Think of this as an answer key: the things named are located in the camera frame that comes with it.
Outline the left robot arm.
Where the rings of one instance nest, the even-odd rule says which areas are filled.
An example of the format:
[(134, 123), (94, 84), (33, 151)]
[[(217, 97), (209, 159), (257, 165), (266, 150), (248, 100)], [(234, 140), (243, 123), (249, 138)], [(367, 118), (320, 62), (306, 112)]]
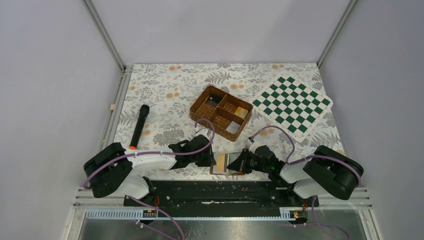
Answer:
[(183, 169), (189, 164), (198, 167), (214, 165), (214, 137), (213, 132), (200, 130), (192, 140), (183, 140), (156, 151), (125, 149), (121, 143), (114, 142), (84, 164), (87, 179), (83, 188), (91, 190), (95, 198), (116, 193), (140, 200), (153, 188), (147, 178), (140, 175), (143, 171)]

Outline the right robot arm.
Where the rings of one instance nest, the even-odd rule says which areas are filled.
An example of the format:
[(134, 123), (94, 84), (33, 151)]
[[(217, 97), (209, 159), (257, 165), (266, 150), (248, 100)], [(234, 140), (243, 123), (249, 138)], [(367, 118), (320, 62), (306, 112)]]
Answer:
[(361, 185), (364, 168), (356, 161), (320, 145), (312, 155), (293, 162), (279, 160), (267, 145), (254, 144), (243, 149), (227, 169), (249, 174), (262, 172), (278, 184), (289, 184), (299, 198), (307, 199), (328, 193), (340, 200), (348, 200)]

